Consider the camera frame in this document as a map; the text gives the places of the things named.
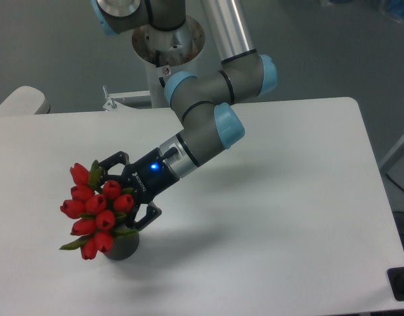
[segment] black cable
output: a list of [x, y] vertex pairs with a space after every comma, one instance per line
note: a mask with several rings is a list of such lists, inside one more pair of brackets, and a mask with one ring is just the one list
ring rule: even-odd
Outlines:
[[392, 182], [392, 184], [394, 185], [394, 186], [396, 186], [397, 188], [399, 188], [402, 192], [404, 192], [404, 188], [402, 187], [402, 186], [400, 186], [393, 178], [391, 178], [391, 176], [389, 175], [389, 174], [385, 174], [385, 176], [386, 176], [386, 178], [388, 178], [388, 180], [390, 181], [390, 182]]

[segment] white stand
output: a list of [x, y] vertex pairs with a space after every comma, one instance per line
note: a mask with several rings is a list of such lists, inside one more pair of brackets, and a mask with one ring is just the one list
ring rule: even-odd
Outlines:
[[402, 156], [404, 156], [404, 134], [379, 162], [380, 173], [386, 174]]

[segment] dark gray vase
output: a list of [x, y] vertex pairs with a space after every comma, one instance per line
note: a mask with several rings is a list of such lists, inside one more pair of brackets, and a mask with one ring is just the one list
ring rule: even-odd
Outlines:
[[137, 250], [138, 243], [138, 232], [130, 236], [116, 237], [111, 250], [105, 253], [105, 256], [111, 260], [127, 259]]

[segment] green leaf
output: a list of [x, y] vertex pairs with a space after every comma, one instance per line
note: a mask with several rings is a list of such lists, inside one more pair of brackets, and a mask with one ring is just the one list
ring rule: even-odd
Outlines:
[[99, 162], [95, 160], [90, 167], [90, 172], [95, 171], [97, 168], [99, 168]]
[[121, 195], [123, 194], [133, 194], [134, 193], [134, 188], [124, 188], [121, 190]]
[[80, 246], [84, 245], [88, 241], [89, 237], [90, 237], [90, 235], [81, 236], [79, 239], [76, 239], [75, 241], [73, 241], [69, 244], [65, 244], [65, 245], [61, 246], [60, 250], [78, 249]]
[[96, 217], [95, 214], [90, 214], [90, 213], [81, 213], [78, 216], [82, 219], [94, 219]]
[[138, 233], [137, 229], [131, 228], [116, 228], [111, 230], [112, 236], [114, 237], [125, 237], [130, 236]]
[[127, 217], [126, 213], [123, 212], [114, 212], [115, 215], [115, 220], [119, 220], [119, 219], [125, 219]]
[[100, 190], [99, 180], [101, 178], [102, 173], [103, 173], [102, 167], [98, 167], [96, 170], [92, 170], [89, 172], [88, 185], [95, 191]]

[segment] gray floor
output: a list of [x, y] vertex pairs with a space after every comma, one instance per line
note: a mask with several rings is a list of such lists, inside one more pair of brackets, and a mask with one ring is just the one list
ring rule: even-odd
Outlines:
[[[404, 133], [404, 25], [375, 1], [321, 7], [317, 0], [243, 0], [258, 51], [274, 58], [279, 86], [260, 101], [353, 97], [377, 160]], [[199, 1], [189, 15], [205, 28], [200, 75], [220, 67]], [[107, 37], [89, 1], [0, 0], [0, 103], [19, 86], [49, 99], [54, 113], [98, 111], [101, 87], [146, 90], [131, 33]], [[391, 171], [404, 186], [404, 159]], [[404, 196], [387, 184], [394, 209]]]

